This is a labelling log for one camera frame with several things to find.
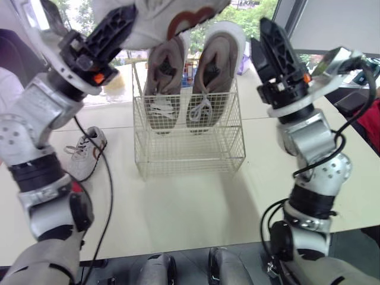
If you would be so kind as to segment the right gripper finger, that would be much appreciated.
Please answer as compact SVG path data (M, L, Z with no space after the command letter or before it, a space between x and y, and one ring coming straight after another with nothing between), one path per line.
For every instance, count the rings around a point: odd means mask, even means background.
M264 54L261 43L255 38L251 38L251 61L263 83L272 79L273 69Z
M303 65L282 27L268 18L261 18L260 42L276 79L282 81L303 80Z

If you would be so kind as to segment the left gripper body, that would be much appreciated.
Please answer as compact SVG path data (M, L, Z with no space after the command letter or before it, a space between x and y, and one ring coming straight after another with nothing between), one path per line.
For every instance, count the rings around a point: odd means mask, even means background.
M119 52L116 34L95 31L88 37L71 30L59 42L59 55L71 71L93 87L109 84L118 74L111 62Z

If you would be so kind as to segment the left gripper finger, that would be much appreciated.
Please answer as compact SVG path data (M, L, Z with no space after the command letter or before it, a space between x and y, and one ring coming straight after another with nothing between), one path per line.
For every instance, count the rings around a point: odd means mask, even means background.
M135 5L111 10L85 40L90 56L101 64L111 62L131 34L136 16Z

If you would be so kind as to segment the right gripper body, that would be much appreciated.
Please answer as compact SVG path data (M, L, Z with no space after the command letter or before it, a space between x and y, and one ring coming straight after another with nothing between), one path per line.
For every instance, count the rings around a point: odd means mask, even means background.
M311 75L306 72L296 81L284 81L284 78L259 73L262 84L256 89L263 103L279 109L295 103L308 95Z

